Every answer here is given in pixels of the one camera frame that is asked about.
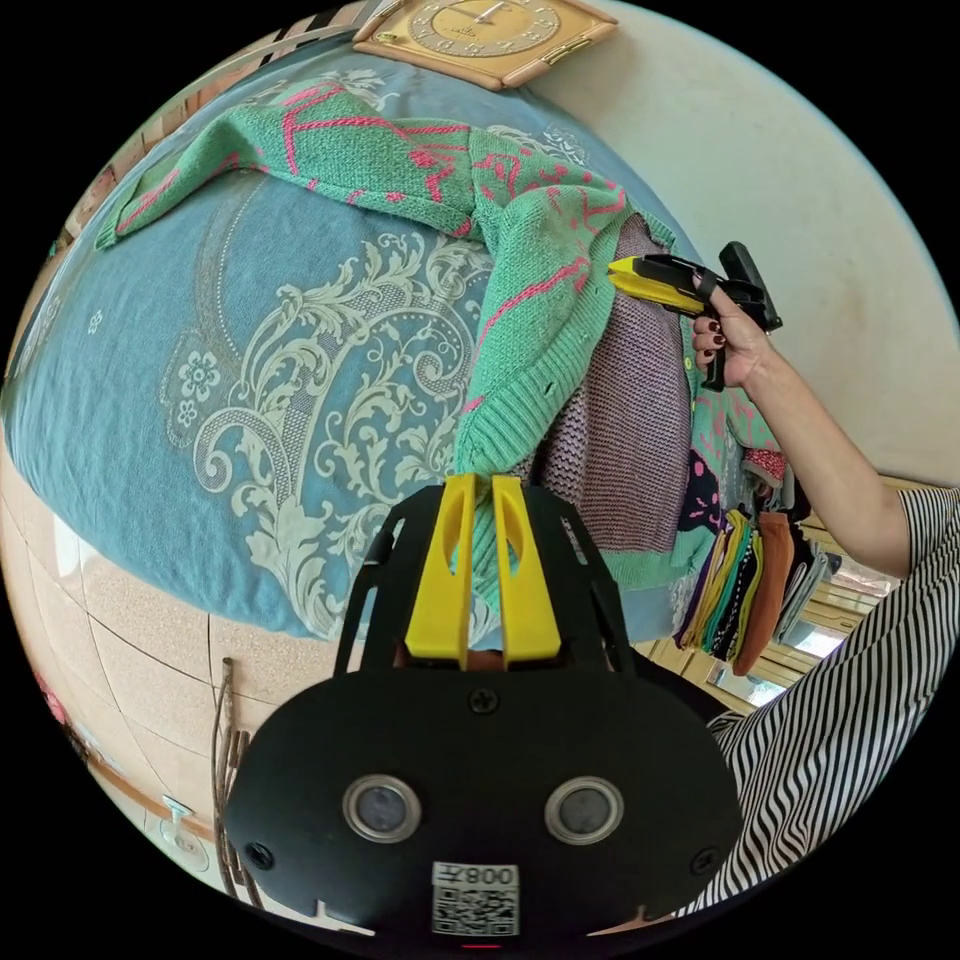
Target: orange fabric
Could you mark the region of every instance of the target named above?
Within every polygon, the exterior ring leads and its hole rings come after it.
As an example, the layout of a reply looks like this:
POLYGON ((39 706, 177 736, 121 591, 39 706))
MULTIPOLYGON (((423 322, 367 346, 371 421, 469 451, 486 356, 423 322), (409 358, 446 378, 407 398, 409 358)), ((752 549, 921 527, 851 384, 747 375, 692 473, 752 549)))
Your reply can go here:
POLYGON ((785 513, 761 513, 760 537, 763 542, 763 576, 753 598, 747 635, 733 665, 733 672, 738 677, 750 671, 773 639, 793 563, 793 538, 785 513))

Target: hand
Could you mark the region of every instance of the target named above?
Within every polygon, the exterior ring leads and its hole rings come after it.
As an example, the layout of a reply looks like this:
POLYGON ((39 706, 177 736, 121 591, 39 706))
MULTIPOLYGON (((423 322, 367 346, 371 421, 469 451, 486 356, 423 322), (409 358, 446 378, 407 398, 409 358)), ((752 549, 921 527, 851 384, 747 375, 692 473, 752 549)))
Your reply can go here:
MULTIPOLYGON (((700 281, 694 278, 694 285, 700 281)), ((693 346, 697 367, 706 374, 707 366, 721 347, 726 347, 724 383, 742 387, 773 353, 767 335, 719 287, 710 297, 718 319, 697 317, 693 324, 693 346)))

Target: label sticker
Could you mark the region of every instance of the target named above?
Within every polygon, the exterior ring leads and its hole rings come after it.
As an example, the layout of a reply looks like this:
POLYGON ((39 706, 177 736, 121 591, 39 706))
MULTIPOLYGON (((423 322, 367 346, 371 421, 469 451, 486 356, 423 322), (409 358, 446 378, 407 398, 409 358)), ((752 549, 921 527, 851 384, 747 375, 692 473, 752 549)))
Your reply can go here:
POLYGON ((475 863, 433 865, 433 932, 457 937, 520 933, 520 871, 475 863))

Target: woman's arm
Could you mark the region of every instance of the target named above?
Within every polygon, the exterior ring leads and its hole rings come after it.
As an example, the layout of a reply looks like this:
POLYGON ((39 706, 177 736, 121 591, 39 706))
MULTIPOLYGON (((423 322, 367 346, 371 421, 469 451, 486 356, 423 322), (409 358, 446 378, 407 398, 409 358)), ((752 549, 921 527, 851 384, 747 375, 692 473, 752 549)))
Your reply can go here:
POLYGON ((837 543, 865 566, 904 579, 910 572, 910 542, 900 497, 803 378, 769 347, 743 388, 837 543))
POLYGON ((727 386, 740 386, 777 438, 810 505, 855 560, 891 576, 910 572, 910 540, 900 498, 854 446, 800 375, 759 327, 719 288, 719 320, 694 324, 697 364, 726 346, 727 386))

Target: qr code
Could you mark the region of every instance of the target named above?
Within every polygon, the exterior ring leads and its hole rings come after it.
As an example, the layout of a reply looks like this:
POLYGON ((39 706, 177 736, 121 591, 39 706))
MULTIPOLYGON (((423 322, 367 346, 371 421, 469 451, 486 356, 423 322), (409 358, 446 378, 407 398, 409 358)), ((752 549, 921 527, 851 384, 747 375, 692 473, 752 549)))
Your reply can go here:
POLYGON ((466 937, 512 937, 520 932, 519 891, 434 887, 433 931, 466 937))

